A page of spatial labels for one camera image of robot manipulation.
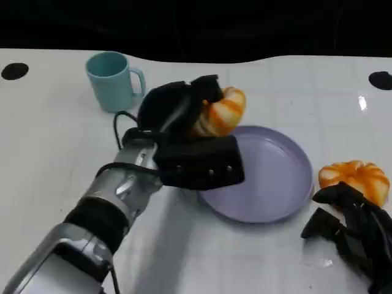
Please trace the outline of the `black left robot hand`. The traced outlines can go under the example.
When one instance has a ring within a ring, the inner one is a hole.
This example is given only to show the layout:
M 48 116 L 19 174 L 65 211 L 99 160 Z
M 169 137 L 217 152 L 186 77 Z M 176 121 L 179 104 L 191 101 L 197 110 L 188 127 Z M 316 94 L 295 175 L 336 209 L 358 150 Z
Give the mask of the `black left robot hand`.
M 156 87 L 143 99 L 137 126 L 162 132 L 171 141 L 187 140 L 205 103 L 218 102 L 223 96 L 216 74 Z

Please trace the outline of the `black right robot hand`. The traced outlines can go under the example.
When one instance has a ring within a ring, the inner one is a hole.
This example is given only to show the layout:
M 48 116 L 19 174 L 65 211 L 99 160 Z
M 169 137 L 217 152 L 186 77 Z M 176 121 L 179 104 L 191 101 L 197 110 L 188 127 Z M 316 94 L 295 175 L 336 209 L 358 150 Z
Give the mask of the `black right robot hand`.
M 303 231 L 303 239 L 322 237 L 336 245 L 351 268 L 371 281 L 369 293 L 391 293 L 391 217 L 364 195 L 341 181 L 315 193 L 313 201 L 336 207 L 338 218 L 317 208 Z

